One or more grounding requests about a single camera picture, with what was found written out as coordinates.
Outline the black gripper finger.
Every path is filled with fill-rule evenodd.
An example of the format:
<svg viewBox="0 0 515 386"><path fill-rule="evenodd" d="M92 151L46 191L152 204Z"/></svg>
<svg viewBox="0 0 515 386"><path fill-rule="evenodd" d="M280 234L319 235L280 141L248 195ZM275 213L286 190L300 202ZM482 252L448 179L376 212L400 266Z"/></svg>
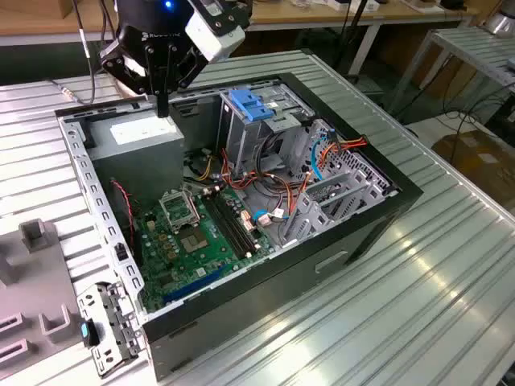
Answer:
<svg viewBox="0 0 515 386"><path fill-rule="evenodd" d="M115 39L100 53L102 67L138 95L145 94L156 115L163 117L163 77L155 62L156 50L140 39Z"/></svg>
<svg viewBox="0 0 515 386"><path fill-rule="evenodd" d="M190 85L207 64L208 61L196 47L180 52L177 46L171 43L168 45L163 89L163 117L169 115L170 96Z"/></svg>

